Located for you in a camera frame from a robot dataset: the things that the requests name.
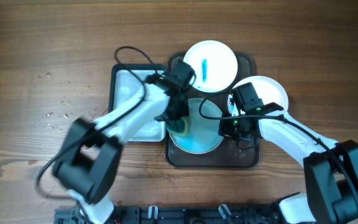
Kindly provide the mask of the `green yellow sponge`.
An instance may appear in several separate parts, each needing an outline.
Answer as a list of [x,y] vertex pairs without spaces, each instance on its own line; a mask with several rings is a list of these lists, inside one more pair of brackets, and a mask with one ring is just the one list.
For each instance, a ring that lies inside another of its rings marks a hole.
[[166,130],[175,136],[186,136],[188,129],[188,117],[182,117],[178,120],[172,120],[166,123]]

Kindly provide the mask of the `white stained plate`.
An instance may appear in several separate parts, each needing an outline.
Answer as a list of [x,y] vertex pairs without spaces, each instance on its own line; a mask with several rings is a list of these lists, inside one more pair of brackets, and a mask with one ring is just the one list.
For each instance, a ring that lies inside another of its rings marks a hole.
[[219,120],[206,119],[199,113],[202,98],[188,100],[188,131],[185,134],[169,133],[173,143],[190,154],[204,154],[219,146],[223,137],[218,134]]
[[241,110],[241,115],[257,114],[277,116],[280,114],[279,111],[283,111],[284,113],[288,112],[288,95],[279,82],[265,76],[252,76],[244,78],[236,83],[232,90],[247,83],[253,85],[258,98],[262,100],[263,104],[260,106],[260,110],[255,109],[247,112]]
[[224,43],[204,40],[193,45],[183,61],[196,73],[190,84],[204,93],[216,93],[229,87],[238,71],[234,52]]

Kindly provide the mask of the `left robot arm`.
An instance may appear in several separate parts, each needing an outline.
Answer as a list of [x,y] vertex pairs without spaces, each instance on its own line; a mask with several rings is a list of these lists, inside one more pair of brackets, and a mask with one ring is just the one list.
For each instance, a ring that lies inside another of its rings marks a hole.
[[178,62],[168,73],[141,80],[142,88],[110,113],[87,122],[78,118],[70,127],[52,168],[52,174],[80,204],[90,223],[106,223],[114,211],[109,190],[123,147],[151,119],[163,121],[178,135],[188,132],[186,92],[195,71]]

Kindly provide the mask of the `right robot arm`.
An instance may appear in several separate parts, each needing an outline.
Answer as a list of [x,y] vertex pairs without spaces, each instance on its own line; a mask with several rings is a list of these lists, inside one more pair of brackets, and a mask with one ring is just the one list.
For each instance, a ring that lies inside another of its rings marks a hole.
[[281,105],[265,103],[251,82],[229,94],[238,114],[221,116],[221,135],[235,140],[257,136],[283,149],[303,167],[306,193],[280,205],[288,223],[358,219],[358,143],[338,142],[312,131]]

